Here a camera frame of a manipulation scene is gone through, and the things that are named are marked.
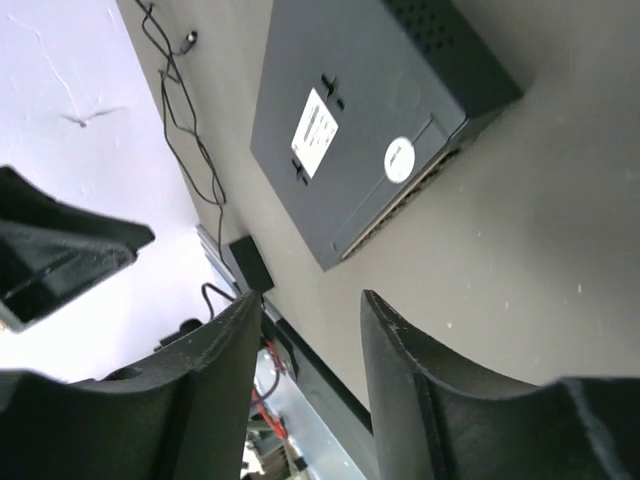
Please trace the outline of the black switch with white label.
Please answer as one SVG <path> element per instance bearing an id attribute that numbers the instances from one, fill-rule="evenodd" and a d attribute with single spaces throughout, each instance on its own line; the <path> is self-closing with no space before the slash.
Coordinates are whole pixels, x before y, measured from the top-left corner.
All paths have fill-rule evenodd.
<path id="1" fill-rule="evenodd" d="M 450 1 L 277 1 L 250 147 L 327 270 L 522 94 Z"/>

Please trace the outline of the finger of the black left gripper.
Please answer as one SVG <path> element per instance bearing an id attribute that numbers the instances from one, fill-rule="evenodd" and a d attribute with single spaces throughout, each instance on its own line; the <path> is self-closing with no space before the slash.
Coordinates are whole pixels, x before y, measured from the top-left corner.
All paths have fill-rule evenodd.
<path id="1" fill-rule="evenodd" d="M 146 225 L 60 202 L 1 168 L 1 325 L 24 331 L 132 265 Z"/>

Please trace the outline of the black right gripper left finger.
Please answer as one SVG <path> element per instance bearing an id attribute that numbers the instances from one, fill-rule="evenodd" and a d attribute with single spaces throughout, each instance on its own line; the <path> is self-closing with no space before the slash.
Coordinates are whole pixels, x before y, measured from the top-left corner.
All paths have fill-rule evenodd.
<path id="1" fill-rule="evenodd" d="M 5 479 L 236 479 L 260 342 L 261 301 L 101 380 L 1 374 Z"/>

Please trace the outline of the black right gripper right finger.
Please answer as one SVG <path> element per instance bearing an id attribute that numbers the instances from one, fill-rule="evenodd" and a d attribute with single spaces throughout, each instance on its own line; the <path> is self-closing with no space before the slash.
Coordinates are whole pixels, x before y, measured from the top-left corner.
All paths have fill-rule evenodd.
<path id="1" fill-rule="evenodd" d="M 639 381 L 532 385 L 483 367 L 372 290 L 360 327 L 384 479 L 635 479 Z"/>

